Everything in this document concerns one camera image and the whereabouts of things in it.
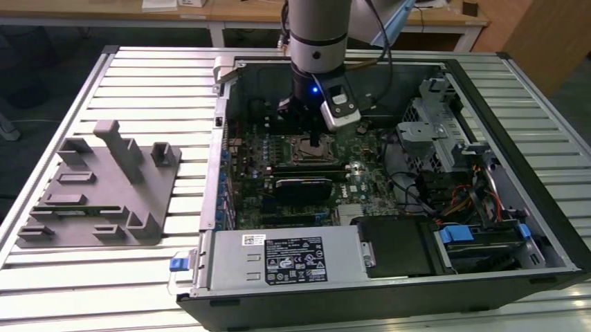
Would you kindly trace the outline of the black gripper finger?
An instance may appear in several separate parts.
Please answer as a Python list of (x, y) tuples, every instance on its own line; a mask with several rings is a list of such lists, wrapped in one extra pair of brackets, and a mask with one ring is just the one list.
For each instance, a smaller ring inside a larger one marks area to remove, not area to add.
[(323, 132), (323, 118), (319, 111), (308, 108), (307, 106), (299, 106), (299, 128), (309, 136), (309, 144), (312, 147), (319, 147), (320, 134)]

